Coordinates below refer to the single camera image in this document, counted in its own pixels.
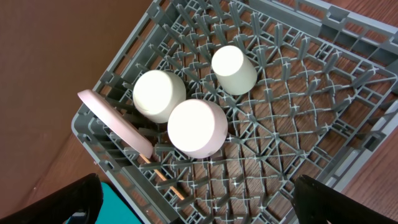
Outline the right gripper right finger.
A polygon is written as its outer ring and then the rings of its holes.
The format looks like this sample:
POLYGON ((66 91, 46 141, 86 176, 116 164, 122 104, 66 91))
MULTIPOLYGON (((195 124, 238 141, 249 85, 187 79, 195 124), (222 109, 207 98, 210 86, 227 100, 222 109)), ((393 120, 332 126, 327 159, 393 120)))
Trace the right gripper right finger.
POLYGON ((300 224, 397 224, 307 175, 301 175, 295 181, 292 206, 300 224))

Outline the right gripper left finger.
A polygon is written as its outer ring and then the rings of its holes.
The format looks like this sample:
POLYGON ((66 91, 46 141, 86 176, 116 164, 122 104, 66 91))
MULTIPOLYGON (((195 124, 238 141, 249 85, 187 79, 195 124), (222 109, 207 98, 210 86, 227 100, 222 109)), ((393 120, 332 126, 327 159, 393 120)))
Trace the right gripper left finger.
POLYGON ((91 173, 1 219, 1 223, 63 223, 76 212, 85 215, 75 223, 95 223, 103 204, 100 178, 91 173))

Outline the large white plate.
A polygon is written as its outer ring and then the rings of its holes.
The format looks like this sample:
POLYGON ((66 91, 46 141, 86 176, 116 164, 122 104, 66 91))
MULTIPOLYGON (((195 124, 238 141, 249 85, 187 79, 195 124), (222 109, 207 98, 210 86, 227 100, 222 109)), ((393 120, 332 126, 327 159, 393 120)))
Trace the large white plate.
POLYGON ((146 158, 153 153, 153 146, 149 140, 139 134, 138 130, 121 113, 117 112, 101 95, 93 90, 83 90, 77 93, 80 100, 107 127, 115 132, 124 142, 146 158))

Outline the wooden chopstick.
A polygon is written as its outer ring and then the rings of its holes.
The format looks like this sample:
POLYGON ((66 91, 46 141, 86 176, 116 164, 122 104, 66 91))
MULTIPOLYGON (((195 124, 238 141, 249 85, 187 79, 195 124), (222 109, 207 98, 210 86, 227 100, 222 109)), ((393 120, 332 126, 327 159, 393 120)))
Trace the wooden chopstick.
MULTIPOLYGON (((147 163, 147 164, 152 164, 152 162, 146 158, 143 154, 139 154, 140 157, 147 163)), ((163 180, 166 181, 167 178, 165 177, 165 175, 163 175, 163 173, 161 173, 161 171, 158 170, 158 168, 155 168, 155 173, 163 180)), ((178 196, 178 198, 180 200, 184 200, 185 197, 174 187, 174 186, 170 186, 170 189, 178 196)))

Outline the white bowl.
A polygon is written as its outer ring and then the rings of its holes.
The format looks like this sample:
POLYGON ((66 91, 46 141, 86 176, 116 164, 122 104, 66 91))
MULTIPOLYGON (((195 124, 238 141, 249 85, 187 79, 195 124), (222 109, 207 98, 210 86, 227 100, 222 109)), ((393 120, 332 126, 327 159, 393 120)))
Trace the white bowl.
POLYGON ((166 123, 173 109, 186 100, 183 80, 172 72, 150 70, 138 78, 133 89, 136 109, 155 123, 166 123))
POLYGON ((180 103, 170 115, 167 134, 172 144, 189 157, 202 159, 224 144, 228 121, 219 105, 191 99, 180 103))

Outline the small white cup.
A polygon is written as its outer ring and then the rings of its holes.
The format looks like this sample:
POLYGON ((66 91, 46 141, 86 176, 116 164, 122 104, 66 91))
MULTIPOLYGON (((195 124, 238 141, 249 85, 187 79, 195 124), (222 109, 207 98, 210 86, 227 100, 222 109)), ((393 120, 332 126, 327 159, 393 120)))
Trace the small white cup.
POLYGON ((211 67, 221 87, 230 95, 245 94, 257 82, 253 64, 240 48, 233 45, 218 49, 211 59, 211 67))

